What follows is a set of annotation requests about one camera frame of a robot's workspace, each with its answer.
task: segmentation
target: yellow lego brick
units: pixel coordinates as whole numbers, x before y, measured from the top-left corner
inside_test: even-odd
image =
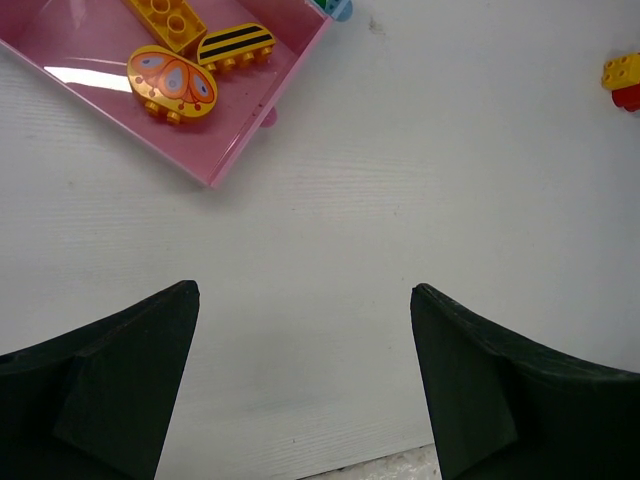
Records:
[[[640,84],[640,53],[609,60],[604,65],[602,86],[607,90],[620,90]]]
[[[158,45],[133,52],[127,76],[147,113],[172,125],[205,117],[218,100],[218,87],[209,72]]]
[[[265,27],[245,23],[204,37],[198,46],[198,63],[211,73],[225,73],[236,66],[266,61],[275,44]]]
[[[122,0],[156,42],[178,55],[195,50],[207,33],[186,0]]]

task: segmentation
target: blue object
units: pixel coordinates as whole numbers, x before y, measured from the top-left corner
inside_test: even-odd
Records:
[[[338,22],[346,22],[353,15],[351,0],[315,0],[327,15]]]

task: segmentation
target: pink tray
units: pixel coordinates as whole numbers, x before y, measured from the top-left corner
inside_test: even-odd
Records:
[[[216,78],[219,99],[202,122],[172,127],[131,94],[126,62],[153,38],[121,0],[4,2],[0,44],[75,93],[205,185],[217,185],[332,23],[305,0],[189,0],[210,32],[248,22],[278,44],[268,64]]]

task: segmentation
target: butterfly lego brick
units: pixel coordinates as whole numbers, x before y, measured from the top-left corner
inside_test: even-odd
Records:
[[[218,100],[218,87],[209,72],[158,45],[133,52],[127,76],[147,113],[172,125],[205,117]]]

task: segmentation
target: white surface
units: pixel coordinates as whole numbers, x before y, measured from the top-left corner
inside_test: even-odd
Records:
[[[612,50],[640,48],[640,3],[356,6],[214,192],[0,57],[0,351],[200,284],[159,480],[293,479],[430,442],[422,281],[640,370],[640,123],[599,86]]]
[[[309,480],[442,480],[433,445],[354,465]]]

